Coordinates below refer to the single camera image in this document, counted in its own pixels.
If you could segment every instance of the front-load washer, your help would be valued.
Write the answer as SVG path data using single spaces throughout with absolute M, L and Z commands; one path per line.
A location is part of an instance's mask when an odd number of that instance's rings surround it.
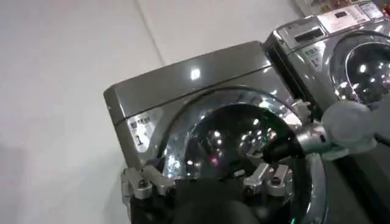
M 305 117 L 292 108 L 293 96 L 259 42 L 125 80 L 104 97 L 128 167 L 122 199 L 132 223 L 189 223 L 205 216 L 225 223 L 324 221 L 319 155 L 276 167 L 259 161 L 262 146 L 300 127 Z M 261 179 L 277 173 L 286 179 Z M 264 193 L 262 184 L 289 190 L 266 187 Z
M 378 107 L 390 89 L 389 36 L 389 20 L 368 2 L 285 24 L 266 48 L 294 96 L 310 101 L 320 119 L 339 100 Z M 390 137 L 388 115 L 381 119 L 376 128 Z M 376 217 L 390 214 L 389 159 L 390 150 L 379 145 L 335 162 Z

